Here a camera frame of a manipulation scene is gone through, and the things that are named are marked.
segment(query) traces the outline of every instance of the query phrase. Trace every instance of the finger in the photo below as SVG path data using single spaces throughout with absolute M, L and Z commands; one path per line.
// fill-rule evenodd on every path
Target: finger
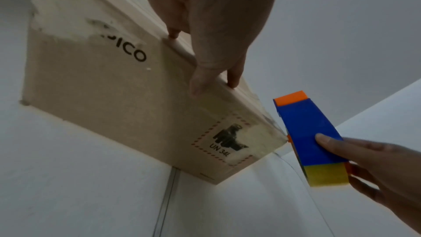
M 231 88 L 236 88 L 240 83 L 241 75 L 243 75 L 244 64 L 246 63 L 246 54 L 244 54 L 232 67 L 227 71 L 227 85 Z
M 339 141 L 321 133 L 316 134 L 316 141 L 327 151 L 354 161 L 363 168 L 367 168 L 377 158 L 377 152 L 374 150 Z
M 172 39 L 177 39 L 179 33 L 181 32 L 178 29 L 172 28 L 172 27 L 168 27 L 167 26 L 167 30 L 168 30 L 168 37 L 172 38 Z
M 386 206 L 385 196 L 380 190 L 377 190 L 354 177 L 350 177 L 350 184 L 355 190 L 367 196 L 371 200 Z
M 190 94 L 193 97 L 199 96 L 223 71 L 223 69 L 208 69 L 197 66 L 190 80 Z
M 385 147 L 384 143 L 372 142 L 368 140 L 361 140 L 361 139 L 354 139 L 354 138 L 344 138 L 343 140 L 349 144 L 358 145 L 358 146 L 376 150 L 376 151 L 382 151 L 384 150 L 384 147 Z
M 353 176 L 362 178 L 363 180 L 366 180 L 368 182 L 371 182 L 375 185 L 377 184 L 377 180 L 371 175 L 371 173 L 368 172 L 368 170 L 363 169 L 362 167 L 356 165 L 356 164 L 350 164 L 351 166 L 351 174 Z

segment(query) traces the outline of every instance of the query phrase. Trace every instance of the hand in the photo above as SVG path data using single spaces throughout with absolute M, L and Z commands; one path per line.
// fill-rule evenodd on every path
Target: hand
M 246 53 L 265 24 L 274 0 L 149 0 L 171 38 L 190 33 L 197 66 L 190 92 L 199 95 L 220 73 L 238 86 Z
M 353 188 L 388 207 L 421 233 L 421 153 L 395 144 L 349 138 L 342 142 L 322 134 L 316 135 L 316 141 L 329 152 L 356 163 L 351 164 Z

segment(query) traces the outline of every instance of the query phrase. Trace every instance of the brown cardboard box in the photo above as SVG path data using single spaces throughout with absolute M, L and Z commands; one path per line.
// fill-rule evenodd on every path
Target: brown cardboard box
M 32 0 L 23 101 L 211 183 L 287 138 L 244 81 L 188 95 L 187 35 L 146 0 Z

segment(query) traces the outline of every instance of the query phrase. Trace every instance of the white ceiling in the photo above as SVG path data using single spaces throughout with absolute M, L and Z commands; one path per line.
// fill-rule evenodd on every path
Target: white ceiling
M 419 0 L 276 0 L 245 77 L 274 118 L 304 90 L 336 126 L 421 78 L 420 37 Z

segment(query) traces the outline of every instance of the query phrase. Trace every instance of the torn cardboard surface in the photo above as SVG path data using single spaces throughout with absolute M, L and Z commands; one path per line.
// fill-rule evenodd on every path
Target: torn cardboard surface
M 244 81 L 198 100 L 188 39 L 167 40 L 145 0 L 32 0 L 22 99 L 212 183 L 281 147 Z

